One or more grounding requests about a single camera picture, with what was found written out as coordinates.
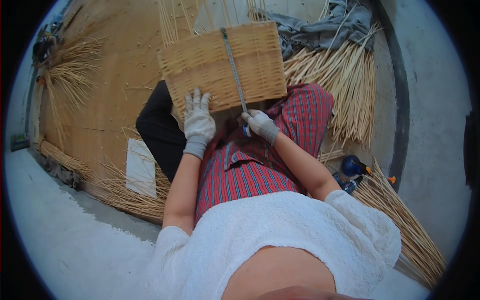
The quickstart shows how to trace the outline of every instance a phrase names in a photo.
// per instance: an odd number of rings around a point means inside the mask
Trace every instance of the work glove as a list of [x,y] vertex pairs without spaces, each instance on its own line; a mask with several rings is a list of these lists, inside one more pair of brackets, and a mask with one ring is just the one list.
[[250,129],[254,133],[266,139],[267,142],[273,146],[280,128],[273,124],[273,120],[269,118],[267,114],[258,109],[249,109],[248,113],[243,112],[241,116],[248,123]]
[[215,135],[215,121],[208,112],[210,93],[205,93],[200,99],[200,89],[193,90],[193,99],[190,93],[185,95],[184,132],[187,138],[184,153],[195,155],[203,159],[205,148]]

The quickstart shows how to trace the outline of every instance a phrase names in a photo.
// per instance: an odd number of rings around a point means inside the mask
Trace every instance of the shirt pocket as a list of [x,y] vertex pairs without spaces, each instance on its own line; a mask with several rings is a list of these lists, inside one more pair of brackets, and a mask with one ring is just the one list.
[[236,151],[232,154],[228,163],[225,164],[225,171],[228,171],[232,168],[239,167],[241,164],[254,162],[259,165],[264,165],[258,158],[255,157],[253,154],[246,154],[242,151]]

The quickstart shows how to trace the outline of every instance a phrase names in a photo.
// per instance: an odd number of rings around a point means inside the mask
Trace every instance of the white sleeve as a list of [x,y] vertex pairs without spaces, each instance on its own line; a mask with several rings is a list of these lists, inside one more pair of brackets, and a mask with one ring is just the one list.
[[182,248],[189,238],[176,226],[167,226],[158,234],[153,259],[145,271],[145,289],[149,299],[174,298]]
[[385,213],[360,203],[344,191],[333,191],[325,203],[341,213],[373,244],[387,268],[392,268],[402,250],[400,230]]

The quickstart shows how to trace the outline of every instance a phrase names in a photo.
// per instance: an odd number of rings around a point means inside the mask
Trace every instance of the black pants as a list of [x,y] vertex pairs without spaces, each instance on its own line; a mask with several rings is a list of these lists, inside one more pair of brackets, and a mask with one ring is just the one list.
[[160,81],[137,118],[137,131],[153,157],[172,182],[187,140],[170,115],[172,98],[165,80]]

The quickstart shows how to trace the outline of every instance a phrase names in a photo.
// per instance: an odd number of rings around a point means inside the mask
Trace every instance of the white fuzzy sweater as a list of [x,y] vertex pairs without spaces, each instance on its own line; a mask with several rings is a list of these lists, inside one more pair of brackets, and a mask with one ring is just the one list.
[[295,192],[210,208],[191,236],[162,229],[146,271],[152,299],[219,300],[233,273],[264,246],[304,249],[332,273],[337,293],[368,297],[401,251],[400,231],[344,191],[325,202]]

